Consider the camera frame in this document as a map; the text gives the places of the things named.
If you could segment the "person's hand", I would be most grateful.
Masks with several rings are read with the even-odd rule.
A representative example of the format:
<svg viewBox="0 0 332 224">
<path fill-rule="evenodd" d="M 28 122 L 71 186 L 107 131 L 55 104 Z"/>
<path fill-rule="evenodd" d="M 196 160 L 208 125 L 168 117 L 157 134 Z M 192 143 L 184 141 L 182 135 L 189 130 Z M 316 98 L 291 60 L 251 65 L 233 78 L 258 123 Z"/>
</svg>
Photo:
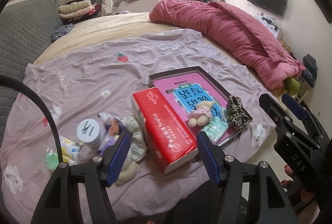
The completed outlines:
<svg viewBox="0 0 332 224">
<path fill-rule="evenodd" d="M 288 188 L 290 188 L 291 184 L 293 183 L 293 179 L 295 178 L 295 173 L 287 164 L 284 166 L 284 171 L 291 178 L 291 180 L 282 180 L 281 184 L 282 184 L 283 188 L 288 189 Z M 314 193 L 310 193 L 309 191 L 307 191 L 304 188 L 302 188 L 302 190 L 300 192 L 300 196 L 301 196 L 303 204 L 307 204 L 315 198 Z"/>
</svg>

